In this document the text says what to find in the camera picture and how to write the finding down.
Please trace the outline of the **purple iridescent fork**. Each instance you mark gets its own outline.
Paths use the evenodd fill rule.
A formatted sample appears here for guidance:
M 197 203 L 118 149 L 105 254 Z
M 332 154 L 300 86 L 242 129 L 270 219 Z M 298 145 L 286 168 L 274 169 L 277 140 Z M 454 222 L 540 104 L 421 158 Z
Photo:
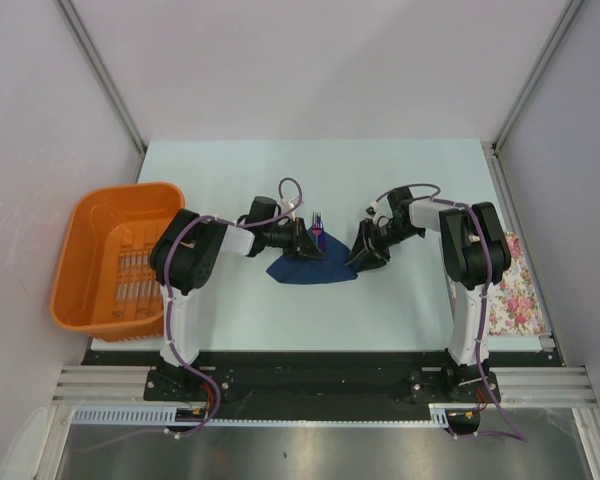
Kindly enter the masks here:
M 321 252 L 324 252 L 326 250 L 326 237 L 324 223 L 320 212 L 314 212 L 312 214 L 311 232 L 317 248 Z

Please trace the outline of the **dark blue paper napkin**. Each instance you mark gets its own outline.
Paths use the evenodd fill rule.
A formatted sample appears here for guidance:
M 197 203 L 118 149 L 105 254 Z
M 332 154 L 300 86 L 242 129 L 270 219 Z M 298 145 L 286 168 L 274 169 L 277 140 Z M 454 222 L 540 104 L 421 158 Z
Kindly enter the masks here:
M 358 274 L 346 265 L 349 248 L 323 232 L 321 240 L 326 249 L 322 260 L 292 259 L 279 257 L 266 270 L 266 273 L 280 284 L 290 285 L 320 285 L 353 281 Z

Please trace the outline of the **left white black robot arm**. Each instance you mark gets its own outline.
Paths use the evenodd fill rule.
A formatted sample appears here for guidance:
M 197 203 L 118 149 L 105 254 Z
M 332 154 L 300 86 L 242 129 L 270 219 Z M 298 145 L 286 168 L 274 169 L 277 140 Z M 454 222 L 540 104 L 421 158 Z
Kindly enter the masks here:
M 172 368 L 166 387 L 177 398 L 194 397 L 201 376 L 191 366 L 200 353 L 198 313 L 201 289 L 222 253 L 254 258 L 276 248 L 291 259 L 322 260 L 304 219 L 295 215 L 300 195 L 275 200 L 257 196 L 236 223 L 187 209 L 177 211 L 154 246 L 149 264 L 164 303 L 164 346 L 160 354 Z

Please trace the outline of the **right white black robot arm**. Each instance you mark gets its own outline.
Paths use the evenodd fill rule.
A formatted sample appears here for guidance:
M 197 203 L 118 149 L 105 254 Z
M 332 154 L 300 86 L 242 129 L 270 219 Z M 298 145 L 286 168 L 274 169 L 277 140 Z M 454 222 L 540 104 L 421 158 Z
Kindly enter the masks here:
M 429 184 L 404 185 L 381 194 L 379 198 L 388 201 L 389 217 L 380 214 L 378 201 L 370 204 L 346 264 L 357 272 L 381 268 L 390 260 L 391 247 L 437 232 L 455 302 L 451 340 L 433 385 L 453 401 L 487 395 L 491 392 L 486 345 L 489 292 L 511 266 L 510 249 L 492 203 L 468 205 L 441 199 L 441 189 L 435 185 L 430 185 L 433 194 L 416 196 L 413 190 L 419 187 Z

